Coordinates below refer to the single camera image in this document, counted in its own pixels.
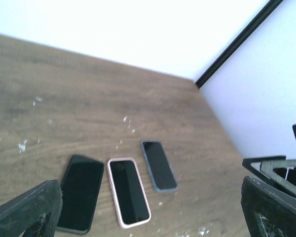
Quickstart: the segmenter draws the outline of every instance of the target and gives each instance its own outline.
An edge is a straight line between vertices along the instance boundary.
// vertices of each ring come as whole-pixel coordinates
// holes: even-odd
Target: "white wall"
[[[268,0],[5,0],[0,33],[196,80]],[[243,157],[296,158],[296,0],[201,92]]]
[[[284,0],[201,92],[243,157],[296,158],[296,0]]]
[[[0,0],[0,33],[197,79],[267,0]]]

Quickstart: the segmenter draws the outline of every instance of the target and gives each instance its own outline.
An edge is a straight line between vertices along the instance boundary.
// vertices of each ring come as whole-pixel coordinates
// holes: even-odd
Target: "black smartphone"
[[[178,184],[161,142],[143,140],[141,148],[154,189],[158,192],[176,190]]]
[[[57,229],[76,234],[89,232],[98,200],[104,164],[80,155],[71,157],[61,190],[63,208]]]
[[[151,212],[135,160],[110,159],[108,175],[120,226],[126,229],[148,222]]]

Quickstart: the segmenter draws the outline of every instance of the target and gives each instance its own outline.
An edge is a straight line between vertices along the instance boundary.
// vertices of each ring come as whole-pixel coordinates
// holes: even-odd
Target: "black trim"
[[[270,0],[264,8],[253,18],[237,38],[225,49],[215,62],[195,83],[198,88],[221,67],[221,65],[242,45],[242,43],[261,25],[261,23],[282,3],[283,0]]]

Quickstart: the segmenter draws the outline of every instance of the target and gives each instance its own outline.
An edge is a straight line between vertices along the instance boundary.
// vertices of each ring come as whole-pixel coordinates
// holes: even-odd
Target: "black edge strip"
[[[255,176],[257,176],[258,178],[260,178],[265,183],[272,185],[273,182],[268,177],[266,177],[262,172],[254,169],[251,166],[251,163],[257,163],[257,162],[262,162],[262,161],[266,161],[266,160],[283,160],[283,159],[286,159],[286,156],[245,158],[242,161],[242,166],[245,167],[247,170],[249,170],[251,173],[253,173]]]
[[[283,0],[270,0],[264,8],[253,18],[237,38],[225,49],[215,62],[195,83],[198,88],[221,67],[221,65],[242,45],[242,43],[261,25],[261,23],[282,3]]]

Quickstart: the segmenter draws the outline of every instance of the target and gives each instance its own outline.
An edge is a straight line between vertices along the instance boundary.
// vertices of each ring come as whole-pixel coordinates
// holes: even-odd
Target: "phone with pink case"
[[[151,211],[135,160],[113,158],[107,168],[120,226],[126,229],[147,223]]]

